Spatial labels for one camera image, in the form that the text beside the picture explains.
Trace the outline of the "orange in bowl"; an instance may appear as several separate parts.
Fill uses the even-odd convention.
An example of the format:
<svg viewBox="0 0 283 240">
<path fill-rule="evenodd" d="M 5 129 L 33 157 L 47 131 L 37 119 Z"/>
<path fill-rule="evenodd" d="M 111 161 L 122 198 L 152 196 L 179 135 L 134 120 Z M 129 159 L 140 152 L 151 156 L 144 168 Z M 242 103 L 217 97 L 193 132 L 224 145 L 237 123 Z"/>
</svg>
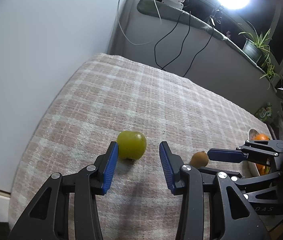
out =
<svg viewBox="0 0 283 240">
<path fill-rule="evenodd" d="M 253 140 L 270 140 L 270 137 L 265 134 L 259 133 L 253 137 Z"/>
</svg>

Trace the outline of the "brown round fruit far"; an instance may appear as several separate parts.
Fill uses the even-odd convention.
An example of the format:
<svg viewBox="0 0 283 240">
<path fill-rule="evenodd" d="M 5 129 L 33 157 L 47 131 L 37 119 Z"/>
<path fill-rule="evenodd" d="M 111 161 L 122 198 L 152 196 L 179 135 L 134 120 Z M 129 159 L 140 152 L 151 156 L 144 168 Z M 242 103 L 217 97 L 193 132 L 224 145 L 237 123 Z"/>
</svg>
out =
<svg viewBox="0 0 283 240">
<path fill-rule="evenodd" d="M 190 165 L 195 168 L 206 167 L 208 163 L 209 163 L 209 157 L 204 151 L 196 152 L 190 160 Z"/>
</svg>

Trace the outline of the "white ceramic bowl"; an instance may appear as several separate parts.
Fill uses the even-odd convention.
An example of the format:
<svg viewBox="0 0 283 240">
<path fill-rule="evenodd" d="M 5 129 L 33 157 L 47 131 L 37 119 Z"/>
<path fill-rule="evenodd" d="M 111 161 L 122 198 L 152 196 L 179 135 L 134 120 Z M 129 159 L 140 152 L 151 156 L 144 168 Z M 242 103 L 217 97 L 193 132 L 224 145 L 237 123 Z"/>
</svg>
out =
<svg viewBox="0 0 283 240">
<path fill-rule="evenodd" d="M 248 132 L 248 140 L 253 140 L 253 137 L 257 134 L 259 132 L 251 128 Z M 252 153 L 248 158 L 248 167 L 253 177 L 270 174 L 270 166 L 265 165 L 265 162 L 265 159 L 259 157 L 256 151 Z"/>
</svg>

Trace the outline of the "green snack packet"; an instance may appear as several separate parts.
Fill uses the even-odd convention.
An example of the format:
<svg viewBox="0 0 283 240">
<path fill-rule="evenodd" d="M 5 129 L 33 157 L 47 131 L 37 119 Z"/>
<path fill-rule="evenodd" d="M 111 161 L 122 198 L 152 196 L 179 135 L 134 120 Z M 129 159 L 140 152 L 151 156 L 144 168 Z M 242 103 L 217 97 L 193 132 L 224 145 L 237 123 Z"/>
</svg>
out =
<svg viewBox="0 0 283 240">
<path fill-rule="evenodd" d="M 272 104 L 270 102 L 266 103 L 265 106 L 261 107 L 256 113 L 255 117 L 260 121 L 265 122 L 268 118 L 271 118 L 273 114 Z"/>
</svg>

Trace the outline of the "green apple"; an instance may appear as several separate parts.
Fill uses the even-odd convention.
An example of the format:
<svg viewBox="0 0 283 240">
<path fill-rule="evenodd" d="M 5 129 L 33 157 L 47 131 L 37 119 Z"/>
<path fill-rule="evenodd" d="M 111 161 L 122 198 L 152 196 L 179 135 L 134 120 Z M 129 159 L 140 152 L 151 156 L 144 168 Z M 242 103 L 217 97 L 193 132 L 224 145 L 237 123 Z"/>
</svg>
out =
<svg viewBox="0 0 283 240">
<path fill-rule="evenodd" d="M 116 140 L 120 159 L 139 160 L 147 147 L 146 137 L 135 131 L 122 131 Z"/>
</svg>

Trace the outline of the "potted spider plant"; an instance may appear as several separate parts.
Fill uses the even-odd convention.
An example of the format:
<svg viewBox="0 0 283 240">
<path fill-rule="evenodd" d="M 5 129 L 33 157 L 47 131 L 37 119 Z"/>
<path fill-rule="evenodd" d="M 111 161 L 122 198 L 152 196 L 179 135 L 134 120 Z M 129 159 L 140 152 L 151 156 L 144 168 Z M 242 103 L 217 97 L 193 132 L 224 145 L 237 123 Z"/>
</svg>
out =
<svg viewBox="0 0 283 240">
<path fill-rule="evenodd" d="M 271 28 L 265 33 L 258 33 L 252 23 L 249 21 L 246 21 L 246 23 L 254 32 L 242 31 L 238 33 L 238 35 L 244 35 L 246 37 L 243 52 L 265 72 L 260 79 L 265 78 L 269 82 L 268 87 L 270 88 L 271 81 L 275 77 L 280 77 L 280 75 L 275 72 L 275 65 L 270 58 L 271 49 L 268 43 L 272 39 L 270 35 Z"/>
</svg>

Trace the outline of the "pink plaid tablecloth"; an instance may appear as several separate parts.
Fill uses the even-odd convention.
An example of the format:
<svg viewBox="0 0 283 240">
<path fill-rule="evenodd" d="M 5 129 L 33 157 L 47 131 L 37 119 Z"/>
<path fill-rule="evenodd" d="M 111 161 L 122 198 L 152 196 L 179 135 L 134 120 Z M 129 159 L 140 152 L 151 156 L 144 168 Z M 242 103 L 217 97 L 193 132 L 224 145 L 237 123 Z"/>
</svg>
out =
<svg viewBox="0 0 283 240">
<path fill-rule="evenodd" d="M 188 163 L 196 152 L 235 149 L 252 128 L 269 132 L 248 111 L 188 79 L 97 54 L 62 88 L 34 132 L 14 178 L 9 225 L 52 173 L 78 172 L 122 131 L 133 131 L 146 137 L 147 148 L 137 161 L 119 160 L 109 191 L 97 198 L 103 237 L 174 239 L 182 197 L 167 188 L 159 144 L 166 141 Z"/>
</svg>

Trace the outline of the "grey green sill cloth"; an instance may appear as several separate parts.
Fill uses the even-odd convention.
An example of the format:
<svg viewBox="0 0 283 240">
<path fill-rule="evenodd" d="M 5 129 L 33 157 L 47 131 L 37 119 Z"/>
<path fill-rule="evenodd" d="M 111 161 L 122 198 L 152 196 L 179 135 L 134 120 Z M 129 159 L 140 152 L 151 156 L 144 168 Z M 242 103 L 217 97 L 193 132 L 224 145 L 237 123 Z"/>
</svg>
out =
<svg viewBox="0 0 283 240">
<path fill-rule="evenodd" d="M 204 21 L 192 15 L 191 19 L 189 19 L 188 12 L 170 7 L 160 2 L 156 2 L 156 4 L 154 4 L 154 0 L 140 0 L 137 3 L 138 12 L 144 15 L 158 18 L 159 15 L 157 9 L 159 10 L 162 20 L 168 20 L 172 22 L 177 22 L 177 20 L 179 20 L 180 23 L 185 25 L 189 25 L 190 23 L 190 27 L 203 30 L 208 34 L 212 34 L 212 36 L 217 40 L 225 42 L 227 46 L 242 55 L 249 63 L 255 64 L 258 67 L 262 67 L 262 65 L 265 64 L 264 60 L 254 61 L 253 58 L 245 53 L 243 49 L 240 49 L 231 39 L 219 32 L 215 27 L 210 26 L 208 23 L 205 23 Z"/>
</svg>

